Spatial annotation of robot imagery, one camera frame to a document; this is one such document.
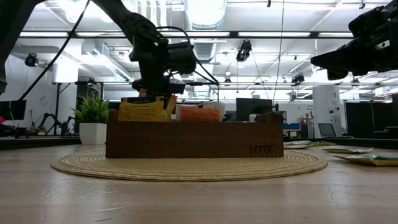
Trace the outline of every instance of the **wooden organizer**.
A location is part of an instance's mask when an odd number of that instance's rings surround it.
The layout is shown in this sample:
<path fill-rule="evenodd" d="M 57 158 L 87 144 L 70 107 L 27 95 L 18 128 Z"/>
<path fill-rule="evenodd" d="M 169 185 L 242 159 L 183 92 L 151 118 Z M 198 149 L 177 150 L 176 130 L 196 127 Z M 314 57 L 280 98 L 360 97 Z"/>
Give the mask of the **wooden organizer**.
<path fill-rule="evenodd" d="M 108 121 L 106 158 L 283 157 L 282 120 L 262 115 L 259 123 Z"/>

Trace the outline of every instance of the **jute mat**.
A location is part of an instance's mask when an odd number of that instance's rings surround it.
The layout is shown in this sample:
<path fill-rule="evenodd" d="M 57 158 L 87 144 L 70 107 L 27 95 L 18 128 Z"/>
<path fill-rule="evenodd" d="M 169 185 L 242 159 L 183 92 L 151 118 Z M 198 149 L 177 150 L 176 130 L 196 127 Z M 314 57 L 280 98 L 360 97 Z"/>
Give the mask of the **jute mat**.
<path fill-rule="evenodd" d="M 320 170 L 327 161 L 285 150 L 283 158 L 106 159 L 105 151 L 79 152 L 57 159 L 61 172 L 110 179 L 227 181 L 284 177 Z"/>

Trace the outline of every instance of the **htb logo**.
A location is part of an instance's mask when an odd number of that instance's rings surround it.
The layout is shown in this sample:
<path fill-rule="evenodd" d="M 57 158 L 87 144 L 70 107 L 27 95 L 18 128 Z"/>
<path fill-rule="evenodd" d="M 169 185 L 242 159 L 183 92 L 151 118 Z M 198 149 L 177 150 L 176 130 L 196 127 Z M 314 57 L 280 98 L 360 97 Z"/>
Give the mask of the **htb logo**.
<path fill-rule="evenodd" d="M 250 154 L 268 154 L 271 152 L 271 146 L 250 146 Z"/>

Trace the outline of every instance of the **white pot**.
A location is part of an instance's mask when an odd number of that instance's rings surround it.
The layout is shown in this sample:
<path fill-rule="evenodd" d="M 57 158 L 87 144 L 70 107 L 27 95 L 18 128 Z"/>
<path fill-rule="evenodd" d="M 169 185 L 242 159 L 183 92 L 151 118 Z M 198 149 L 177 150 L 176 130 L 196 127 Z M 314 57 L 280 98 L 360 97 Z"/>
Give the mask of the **white pot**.
<path fill-rule="evenodd" d="M 106 124 L 80 123 L 79 134 L 82 144 L 105 144 Z"/>

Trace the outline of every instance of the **ceiling duct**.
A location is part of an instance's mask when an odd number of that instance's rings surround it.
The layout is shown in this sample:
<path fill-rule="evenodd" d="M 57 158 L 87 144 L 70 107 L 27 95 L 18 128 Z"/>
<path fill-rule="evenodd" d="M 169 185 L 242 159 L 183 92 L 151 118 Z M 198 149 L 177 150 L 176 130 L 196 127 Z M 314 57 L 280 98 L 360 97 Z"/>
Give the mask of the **ceiling duct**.
<path fill-rule="evenodd" d="M 86 40 L 81 45 L 81 54 L 94 57 L 98 63 L 105 66 L 114 74 L 115 80 L 117 79 L 116 77 L 121 77 L 126 82 L 134 80 L 131 77 L 131 74 L 126 71 L 123 66 L 111 58 L 109 47 L 104 43 L 100 44 L 93 40 Z"/>
<path fill-rule="evenodd" d="M 222 30 L 226 0 L 184 0 L 184 7 L 187 30 Z M 201 62 L 210 62 L 215 56 L 216 43 L 194 43 L 193 45 L 194 53 Z"/>

